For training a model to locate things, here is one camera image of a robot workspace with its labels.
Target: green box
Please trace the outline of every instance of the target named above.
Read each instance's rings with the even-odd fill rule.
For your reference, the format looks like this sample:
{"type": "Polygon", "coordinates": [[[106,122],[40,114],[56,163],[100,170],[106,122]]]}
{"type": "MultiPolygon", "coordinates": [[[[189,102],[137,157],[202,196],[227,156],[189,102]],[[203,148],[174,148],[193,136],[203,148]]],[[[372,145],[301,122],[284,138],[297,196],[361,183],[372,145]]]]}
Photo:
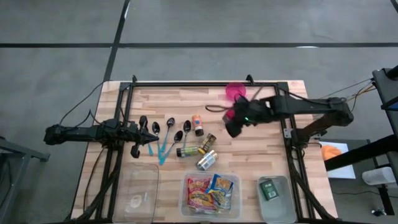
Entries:
{"type": "Polygon", "coordinates": [[[278,191],[276,190],[273,181],[270,179],[261,183],[260,189],[266,200],[272,200],[279,197],[278,191]]]}

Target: white bottle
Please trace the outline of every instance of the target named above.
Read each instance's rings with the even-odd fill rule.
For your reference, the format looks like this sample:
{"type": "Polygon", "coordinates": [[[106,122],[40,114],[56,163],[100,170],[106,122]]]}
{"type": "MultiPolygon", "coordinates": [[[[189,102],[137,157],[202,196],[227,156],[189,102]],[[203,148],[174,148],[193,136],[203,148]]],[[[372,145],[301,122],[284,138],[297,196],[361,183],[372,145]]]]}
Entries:
{"type": "Polygon", "coordinates": [[[363,172],[362,179],[368,185],[388,184],[396,181],[391,167],[383,167],[363,172]]]}

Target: plastic storage bin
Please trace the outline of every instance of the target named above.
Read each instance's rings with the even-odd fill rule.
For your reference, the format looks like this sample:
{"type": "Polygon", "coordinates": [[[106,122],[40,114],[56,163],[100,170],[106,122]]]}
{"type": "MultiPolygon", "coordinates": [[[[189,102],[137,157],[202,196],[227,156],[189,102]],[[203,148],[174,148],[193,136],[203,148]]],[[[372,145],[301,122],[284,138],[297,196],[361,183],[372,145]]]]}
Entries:
{"type": "Polygon", "coordinates": [[[185,173],[184,178],[181,182],[181,190],[180,190],[180,201],[179,201],[179,208],[181,214],[183,216],[189,217],[195,221],[234,221],[241,216],[241,207],[242,207],[242,190],[241,190],[241,179],[234,174],[225,174],[219,172],[208,172],[208,171],[189,171],[185,173]],[[231,199],[231,210],[229,213],[222,213],[222,214],[202,214],[202,213],[195,213],[192,211],[187,205],[187,198],[188,198],[188,178],[197,178],[197,179],[204,179],[204,178],[213,178],[215,174],[222,176],[229,181],[234,183],[233,191],[232,191],[232,199],[231,199]]]}
{"type": "Polygon", "coordinates": [[[260,177],[257,181],[257,194],[261,209],[262,219],[268,223],[294,223],[296,212],[294,209],[289,181],[284,176],[260,177]],[[260,183],[271,179],[278,191],[279,197],[267,201],[260,189],[260,183]]]}
{"type": "Polygon", "coordinates": [[[158,186],[159,168],[156,165],[123,166],[112,221],[114,223],[152,223],[158,186]]]}

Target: tin can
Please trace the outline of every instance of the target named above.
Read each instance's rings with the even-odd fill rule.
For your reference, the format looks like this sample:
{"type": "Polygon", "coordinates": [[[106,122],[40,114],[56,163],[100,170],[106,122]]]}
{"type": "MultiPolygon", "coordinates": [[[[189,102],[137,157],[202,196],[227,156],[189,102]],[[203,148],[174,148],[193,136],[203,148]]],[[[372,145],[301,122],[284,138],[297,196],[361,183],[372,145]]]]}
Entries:
{"type": "Polygon", "coordinates": [[[213,165],[217,159],[218,154],[214,150],[211,150],[210,152],[207,152],[202,159],[199,160],[199,162],[197,162],[197,169],[205,171],[211,167],[211,165],[213,165]]]}
{"type": "Polygon", "coordinates": [[[188,146],[185,148],[178,148],[177,150],[177,157],[185,158],[188,156],[195,156],[199,154],[198,146],[188,146]]]}
{"type": "Polygon", "coordinates": [[[217,139],[216,136],[208,134],[205,140],[203,140],[203,142],[199,146],[198,149],[199,153],[202,155],[206,154],[210,150],[210,146],[214,144],[216,139],[217,139]]]}
{"type": "Polygon", "coordinates": [[[203,127],[202,127],[203,124],[201,122],[201,118],[198,114],[192,116],[192,123],[196,136],[199,137],[205,134],[203,132],[203,127]]]}

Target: wooden table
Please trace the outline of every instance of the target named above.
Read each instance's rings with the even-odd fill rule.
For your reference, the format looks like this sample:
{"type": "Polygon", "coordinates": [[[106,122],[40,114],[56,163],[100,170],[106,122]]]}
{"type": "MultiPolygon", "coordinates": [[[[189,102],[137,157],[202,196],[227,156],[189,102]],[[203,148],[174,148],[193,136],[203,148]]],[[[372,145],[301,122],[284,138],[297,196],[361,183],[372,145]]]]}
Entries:
{"type": "MultiPolygon", "coordinates": [[[[307,97],[303,81],[287,82],[289,90],[292,93],[307,97]]],[[[119,84],[120,82],[107,82],[103,85],[96,113],[98,121],[113,118],[119,84]]],[[[248,98],[256,90],[258,90],[258,87],[247,87],[248,98]]],[[[265,87],[258,95],[258,98],[272,95],[275,95],[273,87],[265,87]]],[[[184,121],[191,120],[193,114],[200,114],[205,136],[207,133],[212,133],[217,137],[212,149],[219,154],[220,158],[209,170],[215,172],[233,172],[240,176],[242,180],[243,208],[241,218],[237,222],[262,222],[256,193],[256,181],[258,177],[263,175],[284,175],[288,179],[290,178],[280,122],[260,124],[256,127],[245,127],[242,134],[233,139],[225,130],[221,120],[223,113],[210,113],[204,107],[208,104],[230,106],[232,102],[225,100],[225,90],[223,87],[135,87],[129,114],[130,120],[136,122],[138,122],[141,115],[148,117],[150,125],[154,121],[158,122],[161,130],[159,134],[160,145],[162,145],[166,134],[166,121],[170,117],[174,117],[175,125],[170,129],[166,149],[171,146],[173,135],[178,130],[182,130],[184,121]]],[[[299,128],[313,121],[311,115],[295,116],[295,119],[299,128]]],[[[196,137],[194,132],[191,131],[188,134],[187,145],[197,145],[201,140],[202,138],[196,137]]],[[[124,174],[128,174],[132,170],[131,166],[133,163],[158,165],[156,143],[152,143],[154,156],[149,156],[147,146],[141,146],[139,159],[131,157],[131,146],[132,143],[125,144],[122,164],[122,172],[124,174]]],[[[72,218],[78,217],[83,211],[84,192],[94,162],[100,151],[100,144],[89,143],[73,206],[72,218]]],[[[92,201],[100,188],[105,154],[103,153],[91,181],[87,198],[88,202],[92,201]]],[[[160,180],[154,222],[193,221],[181,215],[178,209],[178,200],[181,179],[187,170],[196,170],[195,162],[199,158],[198,156],[179,159],[174,150],[170,153],[165,164],[159,166],[160,180]]],[[[310,144],[305,150],[304,161],[312,192],[326,210],[337,217],[335,203],[319,146],[310,144]]],[[[301,190],[300,193],[302,207],[304,213],[307,214],[305,199],[301,190]]],[[[106,216],[107,207],[107,205],[104,206],[104,217],[106,216]]],[[[115,213],[118,212],[123,213],[123,206],[116,207],[115,213]]]]}

